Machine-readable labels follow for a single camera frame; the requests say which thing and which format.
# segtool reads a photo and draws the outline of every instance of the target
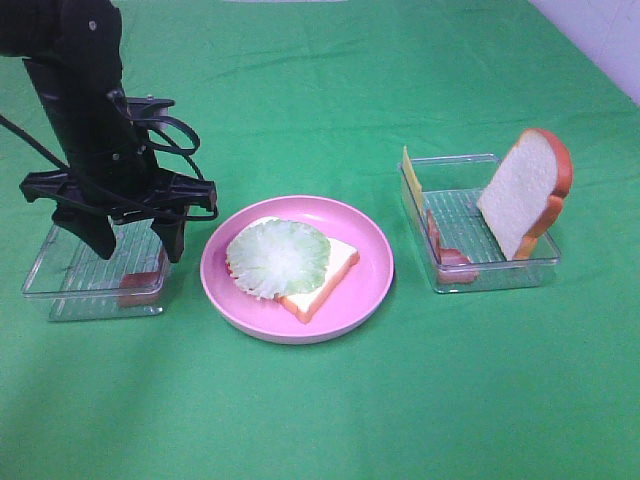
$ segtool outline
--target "table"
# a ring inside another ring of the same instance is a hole
[[[164,314],[48,323],[20,291],[52,203],[18,183],[49,166],[0,132],[0,478],[640,475],[640,111],[534,7],[114,3],[125,89],[176,100],[220,217],[188,225]],[[0,59],[0,78],[2,113],[60,153],[21,63]],[[403,145],[503,155],[529,126],[573,154],[558,278],[432,292],[400,201]],[[256,340],[200,284],[216,226],[288,194],[353,205],[394,251],[381,307],[326,343]]]

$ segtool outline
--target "toy bread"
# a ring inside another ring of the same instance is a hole
[[[358,250],[303,222],[262,217],[227,247],[227,266],[244,292],[280,303],[311,321],[349,269]]]
[[[477,202],[507,260],[529,258],[562,211],[572,182],[562,141],[547,130],[525,130]]]

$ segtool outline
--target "plastic tray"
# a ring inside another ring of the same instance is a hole
[[[117,247],[103,260],[52,226],[22,293],[51,321],[158,315],[169,262],[150,221],[114,225]]]
[[[403,204],[421,261],[438,293],[537,287],[555,278],[560,250],[548,232],[540,237],[529,259],[507,261],[476,207],[500,161],[493,154],[411,159],[422,186],[424,211],[416,204],[400,164]],[[443,265],[438,260],[424,215],[428,210],[440,231],[441,245],[458,249],[470,263]],[[456,282],[452,278],[466,280]]]

